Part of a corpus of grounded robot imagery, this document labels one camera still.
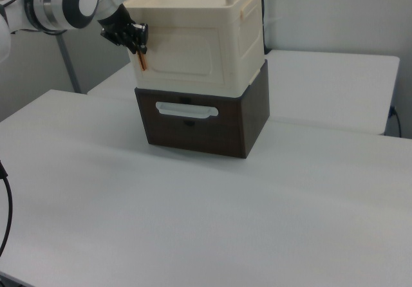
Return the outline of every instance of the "white table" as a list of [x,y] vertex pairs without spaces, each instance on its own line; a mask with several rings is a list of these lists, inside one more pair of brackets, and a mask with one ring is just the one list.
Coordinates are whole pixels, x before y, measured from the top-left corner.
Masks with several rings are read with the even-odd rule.
[[[399,58],[281,50],[266,58],[272,120],[384,133]],[[135,87],[128,64],[88,94],[135,101]]]
[[[410,286],[412,141],[267,122],[246,160],[147,144],[134,102],[0,123],[0,272],[37,287]],[[5,225],[0,190],[0,234]]]

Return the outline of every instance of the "white drawer handle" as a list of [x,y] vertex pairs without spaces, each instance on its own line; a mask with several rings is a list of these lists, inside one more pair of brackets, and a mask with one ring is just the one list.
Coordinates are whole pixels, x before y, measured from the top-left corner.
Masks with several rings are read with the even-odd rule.
[[172,102],[157,102],[156,108],[162,115],[184,116],[186,118],[208,118],[219,114],[215,107],[173,104]]

